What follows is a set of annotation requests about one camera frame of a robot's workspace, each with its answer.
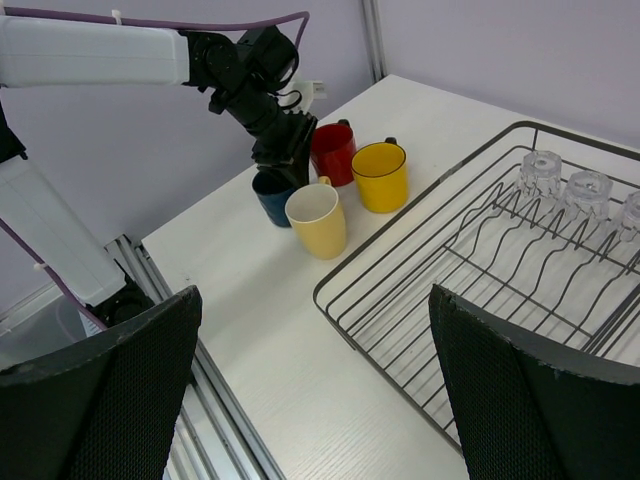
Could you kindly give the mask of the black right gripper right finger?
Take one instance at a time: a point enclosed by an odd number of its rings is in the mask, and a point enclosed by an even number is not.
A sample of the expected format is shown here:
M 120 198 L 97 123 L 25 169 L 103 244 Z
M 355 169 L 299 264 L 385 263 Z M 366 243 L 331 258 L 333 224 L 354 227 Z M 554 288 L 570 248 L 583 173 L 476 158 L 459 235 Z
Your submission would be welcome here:
M 470 478 L 638 478 L 638 368 L 533 333 L 441 285 L 429 318 Z

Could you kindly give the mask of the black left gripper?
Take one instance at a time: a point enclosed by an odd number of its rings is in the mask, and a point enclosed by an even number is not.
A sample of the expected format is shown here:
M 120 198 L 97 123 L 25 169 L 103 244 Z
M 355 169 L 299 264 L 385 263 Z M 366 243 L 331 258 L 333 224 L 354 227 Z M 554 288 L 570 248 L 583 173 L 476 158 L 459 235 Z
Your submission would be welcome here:
M 232 116 L 255 139 L 251 158 L 259 169 L 272 170 L 276 182 L 286 188 L 309 184 L 316 116 L 285 112 L 277 104 L 234 105 Z

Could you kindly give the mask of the red mug black handle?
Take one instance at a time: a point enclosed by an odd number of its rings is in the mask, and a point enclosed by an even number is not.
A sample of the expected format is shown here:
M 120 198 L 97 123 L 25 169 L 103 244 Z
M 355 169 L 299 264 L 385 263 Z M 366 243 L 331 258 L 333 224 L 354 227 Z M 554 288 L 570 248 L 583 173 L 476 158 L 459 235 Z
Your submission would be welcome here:
M 346 186 L 354 180 L 351 162 L 355 153 L 355 136 L 348 120 L 340 119 L 315 130 L 311 162 L 317 175 L 327 176 L 334 187 Z

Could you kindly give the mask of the blue mug black handle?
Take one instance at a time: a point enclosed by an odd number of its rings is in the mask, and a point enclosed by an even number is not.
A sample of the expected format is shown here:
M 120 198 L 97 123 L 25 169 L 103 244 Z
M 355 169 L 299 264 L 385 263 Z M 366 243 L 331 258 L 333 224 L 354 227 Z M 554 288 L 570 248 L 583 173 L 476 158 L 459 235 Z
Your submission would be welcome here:
M 258 171 L 252 180 L 252 190 L 274 225 L 291 227 L 285 206 L 296 188 L 289 180 L 274 172 Z

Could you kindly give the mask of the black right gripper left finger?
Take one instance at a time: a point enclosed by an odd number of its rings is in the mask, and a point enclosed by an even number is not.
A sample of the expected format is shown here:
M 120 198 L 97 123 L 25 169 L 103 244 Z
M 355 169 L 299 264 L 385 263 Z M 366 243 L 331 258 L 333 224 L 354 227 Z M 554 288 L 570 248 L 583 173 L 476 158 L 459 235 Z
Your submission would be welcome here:
M 4 479 L 160 479 L 202 320 L 189 286 L 1 372 Z

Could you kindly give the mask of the pale yellow mug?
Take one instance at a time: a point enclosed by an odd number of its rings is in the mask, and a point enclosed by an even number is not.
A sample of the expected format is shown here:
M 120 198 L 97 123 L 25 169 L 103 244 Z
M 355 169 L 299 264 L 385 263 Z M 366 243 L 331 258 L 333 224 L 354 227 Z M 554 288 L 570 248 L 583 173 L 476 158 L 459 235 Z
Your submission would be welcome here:
M 343 206 L 328 176 L 295 191 L 286 202 L 285 214 L 302 245 L 315 258 L 331 260 L 345 250 Z

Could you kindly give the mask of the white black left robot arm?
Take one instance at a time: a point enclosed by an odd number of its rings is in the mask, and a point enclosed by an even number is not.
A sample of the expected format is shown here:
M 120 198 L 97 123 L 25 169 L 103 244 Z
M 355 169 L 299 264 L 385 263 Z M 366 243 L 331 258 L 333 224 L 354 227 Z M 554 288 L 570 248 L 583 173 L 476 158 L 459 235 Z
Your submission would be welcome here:
M 249 159 L 309 181 L 316 118 L 281 104 L 300 63 L 281 19 L 197 24 L 9 7 L 1 13 L 1 226 L 85 314 L 144 296 L 95 232 L 199 152 L 209 114 L 236 121 Z

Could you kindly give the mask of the yellow mug black handle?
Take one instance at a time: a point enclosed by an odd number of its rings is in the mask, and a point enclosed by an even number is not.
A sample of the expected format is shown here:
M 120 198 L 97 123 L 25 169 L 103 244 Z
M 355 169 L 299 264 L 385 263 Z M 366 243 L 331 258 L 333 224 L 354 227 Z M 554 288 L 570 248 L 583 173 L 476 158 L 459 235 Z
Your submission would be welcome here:
M 395 137 L 360 148 L 351 170 L 362 205 L 386 214 L 403 207 L 409 197 L 407 153 Z

